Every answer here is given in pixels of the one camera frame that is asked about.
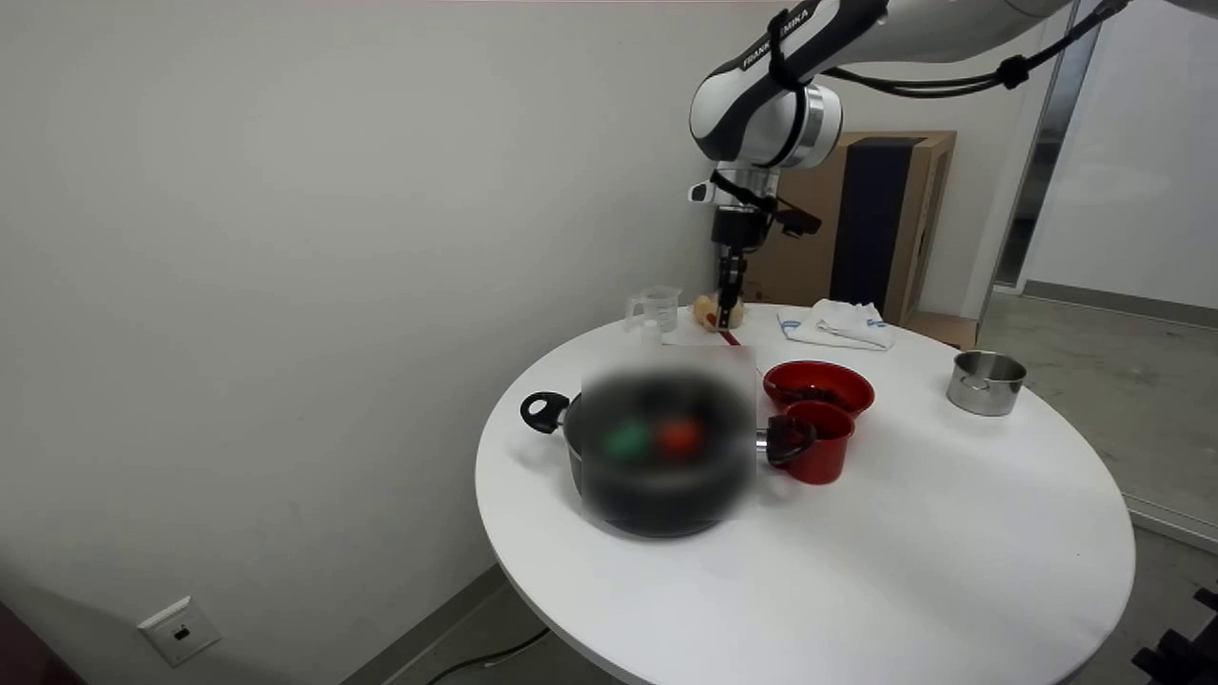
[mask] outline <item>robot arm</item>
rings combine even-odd
[[[781,222],[776,173],[814,169],[840,134],[840,99],[809,84],[814,72],[855,61],[960,61],[1015,37],[1068,0],[804,0],[770,22],[770,33],[733,61],[719,65],[691,97],[690,134],[717,164],[717,177],[691,186],[691,202],[717,205],[719,244],[719,325],[726,325],[738,295],[747,253]],[[1218,0],[1173,0],[1218,16]],[[1125,9],[1099,9],[1043,51],[1040,61],[1066,51],[1076,33]],[[1015,84],[1021,72],[888,84],[894,97],[965,97],[992,84]]]

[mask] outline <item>metal cup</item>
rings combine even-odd
[[[1008,414],[1025,389],[1026,371],[992,351],[956,354],[946,401],[970,414]]]

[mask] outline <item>gray floor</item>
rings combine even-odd
[[[981,347],[1026,367],[1132,508],[1218,537],[1218,329],[1000,295]]]
[[[1195,635],[1211,614],[1191,602],[1199,585],[1218,581],[1218,557],[1176,546],[1157,535],[1137,529],[1137,580],[1124,625],[1096,651],[1096,659],[1068,679],[1068,685],[1140,685],[1146,679],[1132,665],[1137,647],[1152,647],[1162,631],[1176,628]],[[521,599],[500,580],[482,602],[452,621],[452,628],[425,651],[406,655],[403,665],[384,685],[425,685],[425,679],[446,665],[521,644],[539,621]],[[582,664],[556,635],[531,644],[529,651],[501,659],[488,672],[465,672],[440,685],[615,685],[596,665]]]

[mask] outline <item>black cable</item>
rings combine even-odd
[[[432,674],[425,685],[436,685],[436,682],[446,682],[450,674],[457,674],[457,672],[471,672],[471,665],[492,665],[492,664],[500,664],[500,659],[510,659],[510,655],[517,655],[517,651],[529,651],[538,640],[544,640],[547,635],[547,628],[539,628],[539,631],[531,631],[525,644],[514,644],[514,647],[501,647],[501,651],[492,651],[492,655],[477,655],[477,659],[465,659],[465,664],[452,664],[450,672],[440,672],[440,674]]]
[[[992,72],[978,72],[978,75],[960,75],[960,80],[880,80],[880,75],[863,75],[863,72],[847,72],[847,69],[826,69],[826,72],[836,75],[836,80],[873,89],[873,93],[899,97],[899,99],[960,99],[960,97],[974,97],[974,93],[991,93],[991,89],[1021,89],[1031,75],[1031,69],[1040,69],[1052,58],[1059,58],[1063,51],[1068,51],[1076,37],[1086,37],[1091,26],[1099,26],[1110,16],[1120,16],[1125,3],[1132,0],[1099,0],[1059,41],[1043,47],[1031,58],[1015,54],[1015,58],[1000,61]]]
[[[794,121],[786,129],[786,141],[762,169],[776,169],[781,160],[786,160],[786,154],[799,144],[804,120],[807,120],[807,97],[804,97],[807,84],[799,80],[799,72],[793,69],[786,54],[783,54],[786,18],[793,18],[793,11],[776,11],[765,26],[765,41],[770,41],[770,80],[794,99]]]

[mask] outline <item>red cup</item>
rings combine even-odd
[[[776,411],[819,401],[836,405],[847,420],[863,414],[874,405],[874,389],[861,373],[828,361],[771,367],[765,373],[765,396]]]
[[[804,485],[833,485],[845,467],[845,441],[851,436],[851,420],[833,405],[793,405],[783,420],[814,429],[814,447],[804,451],[786,474]]]

